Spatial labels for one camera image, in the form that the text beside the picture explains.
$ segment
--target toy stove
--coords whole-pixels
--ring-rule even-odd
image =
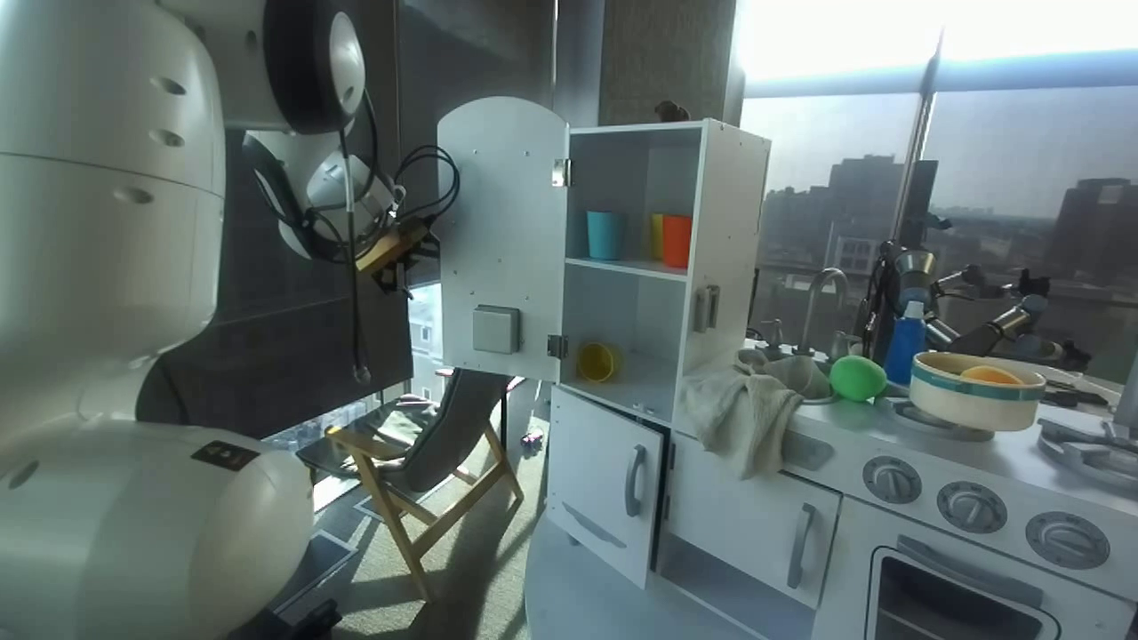
[[[821,609],[813,637],[849,633],[857,615],[865,637],[905,637],[890,628],[928,618],[892,610],[897,590],[878,585],[892,572],[887,553],[923,557],[915,566],[942,584],[975,584],[996,599],[996,618],[1026,618],[1023,628],[967,633],[959,621],[928,621],[923,637],[1135,637],[1138,449],[1106,441],[1103,420],[1042,404],[1026,430],[977,432],[928,420],[901,394],[805,404],[781,449],[785,473],[843,494],[832,610]]]

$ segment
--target wooden chair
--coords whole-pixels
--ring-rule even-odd
[[[390,449],[384,441],[374,441],[355,430],[333,430],[326,432],[336,441],[355,468],[360,482],[368,492],[376,510],[384,516],[384,527],[390,529],[390,540],[410,566],[417,585],[429,599],[429,584],[422,572],[422,553],[499,482],[506,480],[514,494],[511,507],[521,503],[521,486],[502,452],[502,441],[492,426],[495,404],[506,403],[511,378],[481,372],[481,368],[454,368],[441,409],[433,423],[422,426],[422,432],[404,449]],[[481,476],[462,473],[462,457],[475,449],[475,441],[488,441],[488,468]],[[436,486],[441,480],[462,480],[469,492],[449,503],[443,510],[422,507],[417,497]],[[418,520],[428,529],[418,535],[410,535],[403,527],[403,516]]]

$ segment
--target green bowl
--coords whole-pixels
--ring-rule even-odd
[[[827,368],[827,387],[840,394],[840,399],[849,399],[849,403],[871,403],[878,399],[890,379],[887,379],[887,368],[865,356],[843,356],[840,364],[832,364]]]

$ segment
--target knob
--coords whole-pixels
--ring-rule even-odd
[[[1111,557],[1111,540],[1087,520],[1042,510],[1026,521],[1026,545],[1054,566],[1096,570]]]
[[[921,497],[921,473],[883,456],[865,464],[865,486],[890,503],[911,503]]]
[[[945,516],[955,529],[991,533],[1005,521],[1005,507],[998,494],[983,482],[949,482],[937,492],[937,516]]]

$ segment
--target toy kitchen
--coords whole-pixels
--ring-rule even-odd
[[[1042,399],[1092,379],[921,352],[911,387],[785,403],[740,372],[763,137],[475,98],[441,144],[449,364],[556,379],[532,637],[1138,637],[1138,445]]]

